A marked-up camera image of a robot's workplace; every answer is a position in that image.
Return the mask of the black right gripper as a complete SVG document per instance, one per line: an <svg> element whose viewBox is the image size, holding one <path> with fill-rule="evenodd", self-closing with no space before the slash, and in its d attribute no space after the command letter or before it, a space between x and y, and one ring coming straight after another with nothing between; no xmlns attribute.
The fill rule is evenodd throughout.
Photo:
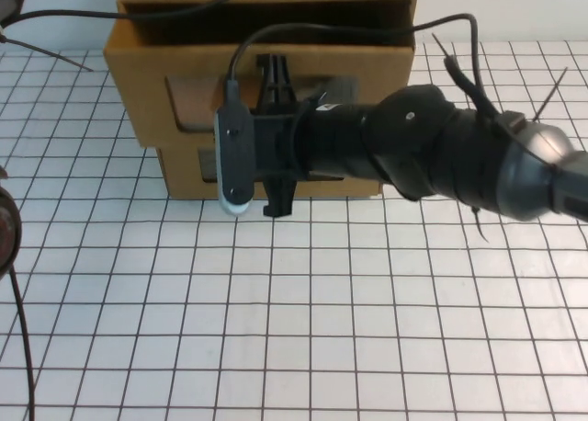
<svg viewBox="0 0 588 421"><path fill-rule="evenodd" d="M316 99L298 101L284 55L260 54L256 66L262 72L257 104L253 110L255 181L263 181L269 218L292 214L297 181L320 181L305 170L297 155L299 123L318 107Z"/></svg>

